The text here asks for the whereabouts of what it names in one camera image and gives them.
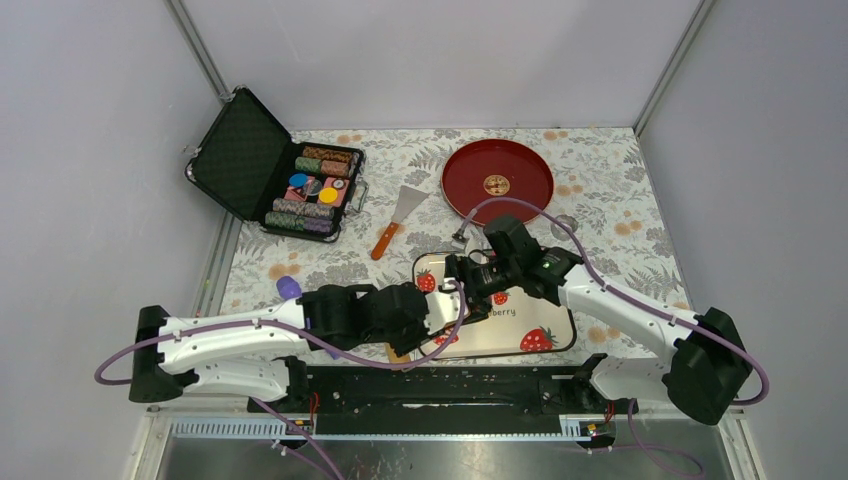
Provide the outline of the white strawberry tray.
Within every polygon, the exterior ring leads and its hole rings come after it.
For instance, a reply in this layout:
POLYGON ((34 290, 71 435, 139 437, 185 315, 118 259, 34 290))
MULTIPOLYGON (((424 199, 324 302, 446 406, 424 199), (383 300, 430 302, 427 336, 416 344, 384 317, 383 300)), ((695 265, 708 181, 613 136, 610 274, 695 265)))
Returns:
POLYGON ((512 287, 489 296, 489 316, 465 323, 440 360, 544 354, 570 349, 576 341, 573 316, 512 287))

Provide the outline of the wooden dough roller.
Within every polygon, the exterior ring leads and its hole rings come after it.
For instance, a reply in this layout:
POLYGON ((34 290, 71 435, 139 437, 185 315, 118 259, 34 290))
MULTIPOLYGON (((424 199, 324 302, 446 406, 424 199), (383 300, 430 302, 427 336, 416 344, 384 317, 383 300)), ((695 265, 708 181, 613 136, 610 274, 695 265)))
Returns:
POLYGON ((388 343, 385 344, 385 354, 388 362, 392 364, 408 363, 412 360, 409 354, 397 355, 394 349, 388 343))

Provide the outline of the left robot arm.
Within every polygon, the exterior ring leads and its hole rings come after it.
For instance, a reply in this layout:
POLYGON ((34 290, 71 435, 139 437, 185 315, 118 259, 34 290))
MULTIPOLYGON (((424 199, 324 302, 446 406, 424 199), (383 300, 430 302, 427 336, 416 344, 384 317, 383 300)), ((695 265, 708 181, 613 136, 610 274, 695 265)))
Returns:
POLYGON ((468 316, 462 286, 424 293, 407 282, 325 285, 276 306, 187 319, 144 308, 129 399, 153 404, 185 393, 238 395, 296 411, 309 401, 301 356, 387 343, 404 355, 468 316))

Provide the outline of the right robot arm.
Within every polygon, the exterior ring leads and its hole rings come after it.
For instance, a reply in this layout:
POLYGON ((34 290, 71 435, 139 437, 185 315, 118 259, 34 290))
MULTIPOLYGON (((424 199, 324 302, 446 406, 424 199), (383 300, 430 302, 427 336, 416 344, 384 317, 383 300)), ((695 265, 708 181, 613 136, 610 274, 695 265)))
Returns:
POLYGON ((445 276, 461 283, 466 302, 483 307, 490 296, 520 288, 572 313, 587 314, 646 347, 656 357, 597 355, 573 386, 575 402, 597 412, 612 399, 656 399, 705 425, 716 425, 752 373, 762 371, 747 353, 732 317, 675 308, 604 279, 581 252, 543 247, 518 219, 505 215, 484 229, 493 255, 478 262, 446 258, 445 276))

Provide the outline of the small glass cup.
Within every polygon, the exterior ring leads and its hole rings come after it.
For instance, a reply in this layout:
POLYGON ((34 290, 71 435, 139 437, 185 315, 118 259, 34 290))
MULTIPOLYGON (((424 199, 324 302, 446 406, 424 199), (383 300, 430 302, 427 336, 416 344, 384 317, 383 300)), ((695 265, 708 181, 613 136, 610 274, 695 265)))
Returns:
POLYGON ((567 214, 557 215, 555 219, 550 227, 552 236, 561 241, 570 240, 571 235, 577 232, 579 222, 567 214))

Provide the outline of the red round plate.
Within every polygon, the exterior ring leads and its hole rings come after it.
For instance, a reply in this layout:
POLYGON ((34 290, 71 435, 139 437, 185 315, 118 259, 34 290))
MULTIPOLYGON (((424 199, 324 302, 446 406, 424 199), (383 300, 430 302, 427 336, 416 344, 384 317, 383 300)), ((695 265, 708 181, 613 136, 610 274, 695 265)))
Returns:
POLYGON ((485 200, 472 222, 484 225, 508 214, 527 223, 535 211, 512 203, 523 200, 544 210, 555 182, 548 163, 534 150, 515 141, 484 139, 460 147, 446 161, 441 188, 447 204, 465 216, 485 200))

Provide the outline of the floral table mat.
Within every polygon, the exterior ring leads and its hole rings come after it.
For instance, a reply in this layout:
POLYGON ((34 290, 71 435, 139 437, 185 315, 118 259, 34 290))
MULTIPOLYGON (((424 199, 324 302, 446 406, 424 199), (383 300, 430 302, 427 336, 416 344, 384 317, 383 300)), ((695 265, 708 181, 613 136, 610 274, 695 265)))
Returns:
POLYGON ((550 167, 555 187, 546 216, 531 234, 545 246, 583 246, 603 276, 676 308, 689 306, 640 146, 629 128, 302 130, 298 142, 362 150, 369 189, 362 209, 346 217, 332 244, 293 239, 245 225, 227 280, 211 314, 277 304, 276 281, 293 277, 307 290, 325 284, 384 287, 411 280, 414 261, 451 249, 459 215, 447 204, 441 174, 448 158, 473 141, 501 138, 523 144, 550 167), (429 194, 400 225, 383 257, 370 254, 390 223, 406 185, 429 194), (555 217, 579 222, 570 240, 554 238, 555 217))

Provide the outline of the purple cylinder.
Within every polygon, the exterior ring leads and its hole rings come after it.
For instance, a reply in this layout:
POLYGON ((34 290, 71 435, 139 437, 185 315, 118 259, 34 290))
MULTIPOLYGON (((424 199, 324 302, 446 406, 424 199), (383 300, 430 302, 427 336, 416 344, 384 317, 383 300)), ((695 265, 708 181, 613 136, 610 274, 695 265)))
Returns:
POLYGON ((292 299, 297 299, 302 296, 302 289, 300 284, 291 276, 285 275, 280 277, 276 283, 276 288, 279 294, 279 297, 283 301, 289 301, 292 299))

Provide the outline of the black poker chip case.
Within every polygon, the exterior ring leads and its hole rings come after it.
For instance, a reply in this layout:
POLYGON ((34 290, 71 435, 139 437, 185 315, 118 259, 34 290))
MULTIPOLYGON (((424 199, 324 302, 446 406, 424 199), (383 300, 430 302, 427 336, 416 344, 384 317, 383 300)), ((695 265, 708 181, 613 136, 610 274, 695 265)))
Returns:
POLYGON ((360 149, 297 142, 247 87, 235 88, 185 167, 187 180, 242 222, 333 243, 367 187, 360 149))

